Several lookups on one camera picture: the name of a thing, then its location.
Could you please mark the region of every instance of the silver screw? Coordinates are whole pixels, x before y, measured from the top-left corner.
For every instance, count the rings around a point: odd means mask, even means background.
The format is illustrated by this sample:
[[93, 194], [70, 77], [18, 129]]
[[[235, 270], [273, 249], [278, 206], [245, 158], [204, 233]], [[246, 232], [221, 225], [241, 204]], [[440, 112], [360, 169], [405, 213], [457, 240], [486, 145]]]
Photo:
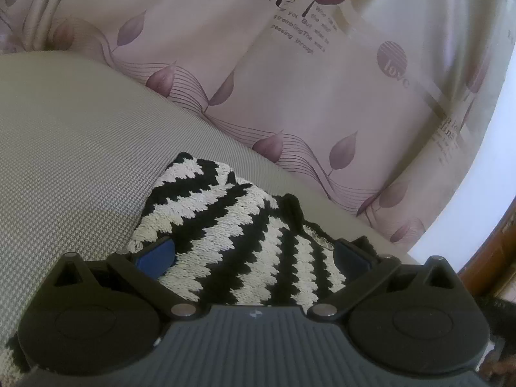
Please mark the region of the silver screw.
[[197, 309], [192, 304], [176, 304], [170, 311], [177, 317], [190, 317], [195, 314]]
[[315, 304], [312, 312], [319, 317], [331, 317], [337, 314], [337, 307], [331, 304]]

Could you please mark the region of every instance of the black object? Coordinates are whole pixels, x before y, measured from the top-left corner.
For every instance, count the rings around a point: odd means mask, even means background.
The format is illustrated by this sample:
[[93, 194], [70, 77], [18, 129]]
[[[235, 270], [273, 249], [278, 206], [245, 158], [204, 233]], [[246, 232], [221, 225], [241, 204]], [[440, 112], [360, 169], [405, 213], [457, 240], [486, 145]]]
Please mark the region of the black object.
[[341, 262], [348, 285], [307, 315], [201, 310], [139, 271], [130, 253], [105, 262], [67, 253], [20, 323], [21, 348], [38, 367], [20, 386], [486, 386], [474, 369], [489, 327], [446, 260], [402, 265], [358, 244], [337, 244], [335, 257], [357, 268]]

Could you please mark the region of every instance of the beige textured surface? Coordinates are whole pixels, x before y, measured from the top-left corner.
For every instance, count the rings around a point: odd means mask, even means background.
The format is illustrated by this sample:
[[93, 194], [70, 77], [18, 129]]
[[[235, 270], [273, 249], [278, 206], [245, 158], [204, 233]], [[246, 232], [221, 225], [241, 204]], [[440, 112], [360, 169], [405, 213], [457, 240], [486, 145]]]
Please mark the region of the beige textured surface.
[[61, 254], [92, 260], [125, 246], [181, 151], [228, 163], [272, 194], [295, 194], [332, 237], [367, 235], [379, 253], [411, 261], [287, 172], [108, 67], [64, 53], [4, 55], [0, 94], [0, 343]]

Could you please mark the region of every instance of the striped knitted fabric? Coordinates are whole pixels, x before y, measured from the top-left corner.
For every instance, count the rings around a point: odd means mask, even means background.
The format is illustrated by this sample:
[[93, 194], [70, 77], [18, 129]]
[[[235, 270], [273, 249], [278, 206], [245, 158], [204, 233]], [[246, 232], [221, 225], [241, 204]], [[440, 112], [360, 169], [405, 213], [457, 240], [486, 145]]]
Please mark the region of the striped knitted fabric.
[[[271, 196], [222, 163], [181, 153], [145, 203], [127, 248], [174, 239], [176, 262], [159, 278], [201, 304], [300, 305], [344, 287], [334, 241], [303, 218], [297, 198]], [[16, 337], [0, 350], [0, 386], [28, 370]]]

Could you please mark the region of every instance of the pink curtain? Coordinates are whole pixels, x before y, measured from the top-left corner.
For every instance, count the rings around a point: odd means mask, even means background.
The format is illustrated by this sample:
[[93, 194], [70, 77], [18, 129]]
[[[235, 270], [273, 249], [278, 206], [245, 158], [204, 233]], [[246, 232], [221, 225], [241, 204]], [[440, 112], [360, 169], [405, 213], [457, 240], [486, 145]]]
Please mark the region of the pink curtain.
[[468, 171], [516, 36], [514, 0], [0, 1], [0, 51], [105, 63], [406, 249]]

